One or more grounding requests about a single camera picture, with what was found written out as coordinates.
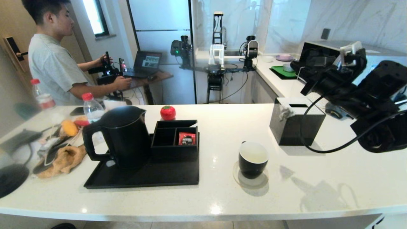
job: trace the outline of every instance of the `smartphone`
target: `smartphone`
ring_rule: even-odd
[[[77,115],[85,115],[85,113],[83,112],[83,107],[77,107],[75,108],[70,114],[70,116],[77,116]]]

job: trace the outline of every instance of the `laptop screen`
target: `laptop screen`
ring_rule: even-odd
[[[162,53],[138,51],[134,68],[158,68]]]

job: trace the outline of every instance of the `kitchen sink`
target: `kitchen sink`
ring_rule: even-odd
[[[224,51],[225,56],[240,56],[239,51]]]

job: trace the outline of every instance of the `black hair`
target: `black hair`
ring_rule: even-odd
[[[37,25],[44,23],[43,16],[46,12],[58,15],[62,9],[61,4],[71,3],[70,0],[22,0],[24,8],[28,11]]]

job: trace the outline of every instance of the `window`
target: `window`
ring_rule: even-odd
[[[109,35],[106,20],[102,12],[101,3],[99,0],[82,0],[85,5],[86,13],[93,33],[96,37]]]

